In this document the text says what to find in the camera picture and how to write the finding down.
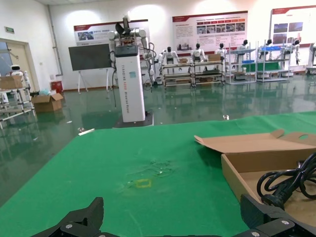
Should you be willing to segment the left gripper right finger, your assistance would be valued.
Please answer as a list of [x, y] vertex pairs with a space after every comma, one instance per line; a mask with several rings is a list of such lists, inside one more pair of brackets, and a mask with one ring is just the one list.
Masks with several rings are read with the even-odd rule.
[[302, 223], [279, 207], [257, 202], [251, 195], [240, 197], [240, 213], [249, 230], [238, 237], [314, 237], [316, 228]]

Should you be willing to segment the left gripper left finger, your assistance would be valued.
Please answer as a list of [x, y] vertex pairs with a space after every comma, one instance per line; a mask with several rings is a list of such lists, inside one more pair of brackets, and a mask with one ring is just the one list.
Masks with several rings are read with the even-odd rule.
[[69, 212], [58, 224], [35, 237], [103, 237], [103, 218], [104, 200], [96, 197], [88, 207]]

